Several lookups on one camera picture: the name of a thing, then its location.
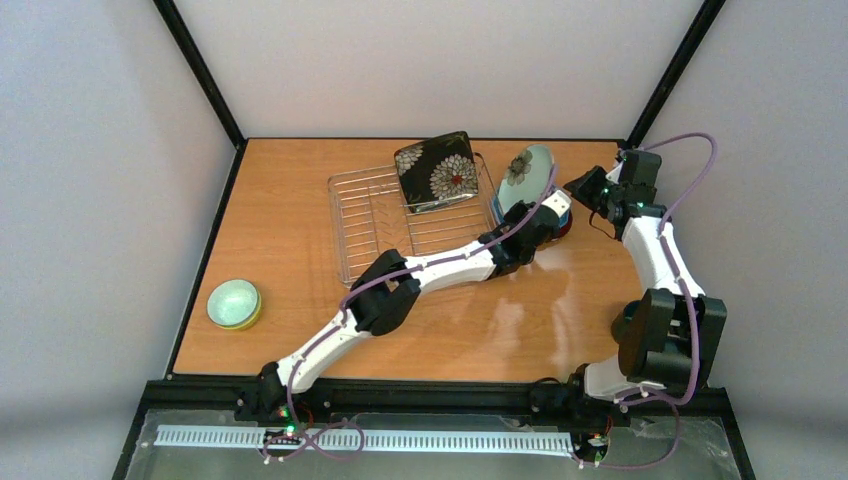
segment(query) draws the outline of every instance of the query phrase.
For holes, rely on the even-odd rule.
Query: clear plastic sheet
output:
[[[353,419],[366,429],[446,431],[528,431],[511,418],[488,415],[386,415],[364,413]],[[278,479],[333,478],[369,480],[486,478],[521,480],[551,478],[598,479],[722,479],[741,478],[721,421],[683,418],[683,437],[677,452],[650,470],[620,472],[587,467],[578,470],[567,458],[508,454],[441,454],[366,452],[353,462],[334,462],[307,452],[290,462],[265,465],[252,449],[154,447],[159,425],[238,425],[232,412],[151,411],[139,435],[127,477],[159,479]],[[551,431],[537,428],[536,431]],[[674,418],[634,419],[630,428],[612,429],[609,464],[645,463],[667,451],[674,437]]]

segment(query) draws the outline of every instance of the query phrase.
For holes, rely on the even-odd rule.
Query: white perforated strip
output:
[[[155,446],[261,448],[265,429],[253,427],[203,427],[160,425]],[[355,430],[330,430],[318,438],[325,450],[356,450],[360,437]],[[296,445],[271,445],[270,449],[294,449]],[[568,433],[524,432],[428,432],[367,430],[367,452],[523,453],[568,456],[572,452]]]

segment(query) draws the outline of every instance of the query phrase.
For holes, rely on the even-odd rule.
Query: yellow bowl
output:
[[[218,285],[209,301],[206,313],[215,325],[225,330],[244,330],[259,319],[262,296],[247,280],[228,280]]]

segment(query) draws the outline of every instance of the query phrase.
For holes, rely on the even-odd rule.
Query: metal rack wire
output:
[[[497,225],[495,198],[485,161],[478,157],[478,193],[451,199],[448,206],[412,213],[393,165],[333,175],[327,181],[333,214],[334,249],[339,280],[347,286],[380,253],[429,255],[457,248]]]

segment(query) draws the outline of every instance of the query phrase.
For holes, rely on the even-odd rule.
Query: black floral plate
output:
[[[421,213],[478,193],[477,167],[466,132],[453,132],[395,152],[395,165],[409,210]]]

